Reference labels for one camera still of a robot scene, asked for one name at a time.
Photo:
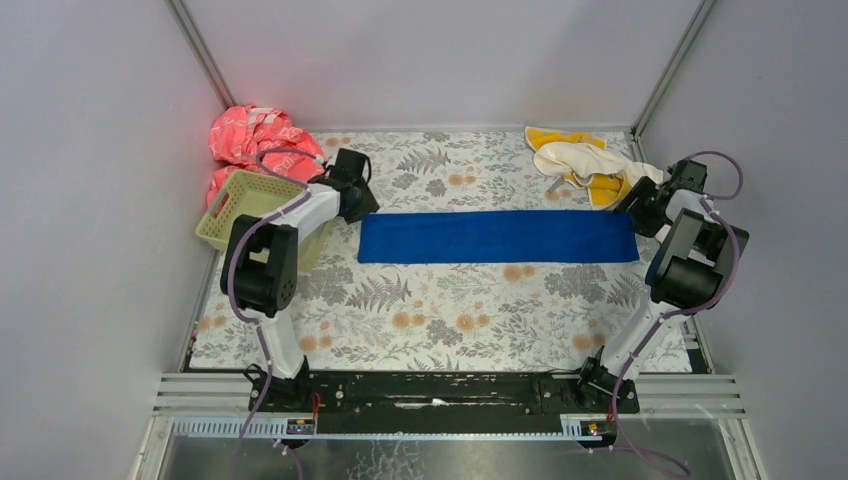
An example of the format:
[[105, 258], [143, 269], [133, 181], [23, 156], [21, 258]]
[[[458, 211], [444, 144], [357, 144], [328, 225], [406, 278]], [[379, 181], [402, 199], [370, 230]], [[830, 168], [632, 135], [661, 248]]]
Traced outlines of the blue towel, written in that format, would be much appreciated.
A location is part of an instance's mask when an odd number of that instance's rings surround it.
[[370, 214], [363, 264], [628, 263], [640, 258], [630, 219], [589, 210]]

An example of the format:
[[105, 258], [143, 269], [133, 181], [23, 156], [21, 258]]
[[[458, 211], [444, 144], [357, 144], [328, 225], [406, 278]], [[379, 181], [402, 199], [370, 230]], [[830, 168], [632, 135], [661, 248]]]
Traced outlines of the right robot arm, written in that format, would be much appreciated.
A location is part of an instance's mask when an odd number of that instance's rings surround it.
[[590, 411], [634, 401], [634, 380], [649, 351], [680, 322], [716, 306], [735, 279], [750, 234], [715, 208], [720, 197], [706, 192], [708, 168], [699, 156], [674, 163], [661, 183], [640, 179], [615, 208], [659, 248], [638, 309], [579, 370], [573, 396]]

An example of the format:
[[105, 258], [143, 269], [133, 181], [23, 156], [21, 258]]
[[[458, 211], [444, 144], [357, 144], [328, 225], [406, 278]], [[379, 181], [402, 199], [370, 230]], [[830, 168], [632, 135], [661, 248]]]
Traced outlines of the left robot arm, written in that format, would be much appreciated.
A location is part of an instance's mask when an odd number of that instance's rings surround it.
[[366, 154], [341, 148], [323, 167], [307, 181], [282, 176], [294, 189], [292, 199], [265, 213], [242, 214], [232, 224], [220, 288], [256, 335], [263, 359], [257, 374], [267, 390], [296, 392], [308, 374], [290, 312], [301, 245], [334, 219], [354, 224], [379, 209]]

